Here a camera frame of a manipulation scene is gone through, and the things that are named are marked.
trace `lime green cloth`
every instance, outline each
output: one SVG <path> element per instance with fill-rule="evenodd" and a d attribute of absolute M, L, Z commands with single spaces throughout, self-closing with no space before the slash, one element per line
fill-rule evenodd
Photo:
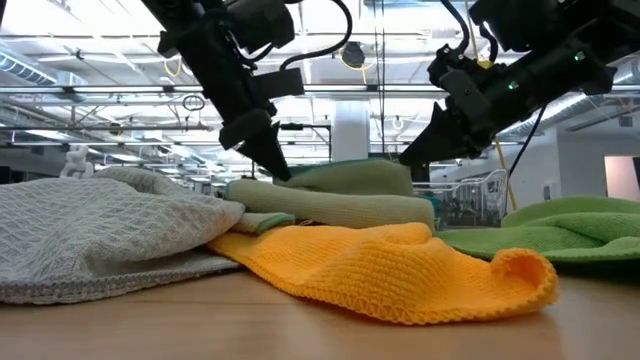
<path fill-rule="evenodd" d="M 571 197 L 535 204 L 502 220 L 499 229 L 438 234 L 459 251 L 491 258 L 498 250 L 533 249 L 557 263 L 640 259 L 640 202 Z"/>
<path fill-rule="evenodd" d="M 289 181 L 274 184 L 316 192 L 344 195 L 413 196 L 411 170 L 383 159 L 334 162 L 290 169 Z"/>

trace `wall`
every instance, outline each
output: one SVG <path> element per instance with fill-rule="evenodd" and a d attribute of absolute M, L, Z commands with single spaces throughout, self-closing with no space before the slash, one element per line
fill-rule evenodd
<path fill-rule="evenodd" d="M 631 156 L 604 158 L 609 197 L 640 201 L 640 186 L 633 159 Z"/>
<path fill-rule="evenodd" d="M 520 146 L 515 145 L 503 147 L 508 167 L 513 164 L 519 150 Z M 491 150 L 488 159 L 465 159 L 462 160 L 462 165 L 432 172 L 431 181 L 456 181 L 501 168 L 497 150 Z M 543 136 L 536 136 L 531 140 L 511 177 L 511 186 L 519 208 L 543 201 L 545 185 L 550 186 L 552 198 L 560 196 L 560 167 L 555 129 L 548 129 Z M 511 212 L 513 208 L 511 202 L 508 203 L 507 209 Z"/>
<path fill-rule="evenodd" d="M 562 196 L 607 195 L 605 156 L 638 156 L 633 133 L 558 133 Z"/>
<path fill-rule="evenodd" d="M 59 176 L 65 162 L 65 154 L 56 147 L 45 147 L 44 155 L 32 154 L 30 149 L 0 149 L 0 166 L 12 170 Z"/>

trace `wire rack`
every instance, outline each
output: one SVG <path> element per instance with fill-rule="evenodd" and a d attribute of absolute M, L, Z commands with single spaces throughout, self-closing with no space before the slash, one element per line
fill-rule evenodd
<path fill-rule="evenodd" d="M 507 212 L 506 170 L 495 170 L 486 177 L 450 183 L 414 183 L 417 196 L 431 200 L 436 228 L 498 227 Z"/>

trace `fluorescent light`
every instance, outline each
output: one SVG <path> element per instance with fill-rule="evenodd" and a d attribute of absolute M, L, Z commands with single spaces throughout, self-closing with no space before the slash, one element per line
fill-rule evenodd
<path fill-rule="evenodd" d="M 126 142 L 124 143 L 127 146 L 161 146 L 161 145 L 173 145 L 174 143 L 171 141 L 156 141 L 156 142 Z"/>
<path fill-rule="evenodd" d="M 174 169 L 174 168 L 160 169 L 160 171 L 162 171 L 165 174 L 179 174 L 180 173 L 180 170 Z"/>
<path fill-rule="evenodd" d="M 173 88 L 175 92 L 201 92 L 202 86 L 176 86 Z"/>
<path fill-rule="evenodd" d="M 108 143 L 108 142 L 95 142 L 95 143 L 81 143 L 81 142 L 72 142 L 69 145 L 87 145 L 87 146 L 118 146 L 118 143 Z"/>
<path fill-rule="evenodd" d="M 122 161 L 142 161 L 143 160 L 137 156 L 126 155 L 126 154 L 109 154 L 109 156 Z"/>
<path fill-rule="evenodd" d="M 0 87 L 0 93 L 2 94 L 61 94 L 64 90 L 61 87 L 47 87 L 47 86 L 3 86 Z"/>
<path fill-rule="evenodd" d="M 52 141 L 13 142 L 14 146 L 62 146 L 62 143 Z"/>
<path fill-rule="evenodd" d="M 305 85 L 305 91 L 366 91 L 366 85 Z"/>
<path fill-rule="evenodd" d="M 162 86 L 76 86 L 76 93 L 153 93 L 163 92 Z"/>
<path fill-rule="evenodd" d="M 179 141 L 180 145 L 185 146 L 220 146 L 219 141 Z"/>
<path fill-rule="evenodd" d="M 209 176 L 191 176 L 191 177 L 189 177 L 189 179 L 191 179 L 192 181 L 197 181 L 197 182 L 211 181 L 211 178 Z"/>
<path fill-rule="evenodd" d="M 433 85 L 381 85 L 380 88 L 384 91 L 442 92 L 442 89 Z"/>

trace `white column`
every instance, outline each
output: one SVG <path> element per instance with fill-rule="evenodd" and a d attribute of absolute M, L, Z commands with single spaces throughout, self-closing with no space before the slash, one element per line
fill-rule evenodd
<path fill-rule="evenodd" d="M 332 129 L 332 160 L 347 161 L 369 157 L 369 103 L 361 100 L 337 101 Z"/>

